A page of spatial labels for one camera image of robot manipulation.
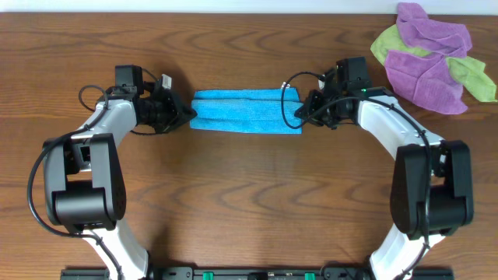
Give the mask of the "blue microfiber cloth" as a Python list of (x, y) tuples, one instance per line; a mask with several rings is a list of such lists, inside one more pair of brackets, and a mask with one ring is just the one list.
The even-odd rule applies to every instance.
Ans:
[(293, 87), (287, 89), (210, 89), (195, 93), (197, 116), (190, 127), (247, 134), (299, 135), (302, 106)]

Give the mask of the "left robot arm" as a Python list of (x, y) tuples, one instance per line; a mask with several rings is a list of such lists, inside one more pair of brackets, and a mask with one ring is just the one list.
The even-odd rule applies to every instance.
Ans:
[(144, 68), (118, 65), (92, 115), (75, 131), (48, 139), (35, 166), (44, 169), (46, 228), (85, 240), (107, 266), (106, 279), (146, 279), (149, 253), (125, 219), (127, 196), (117, 148), (138, 125), (154, 135), (196, 117), (173, 91), (172, 78), (147, 82)]

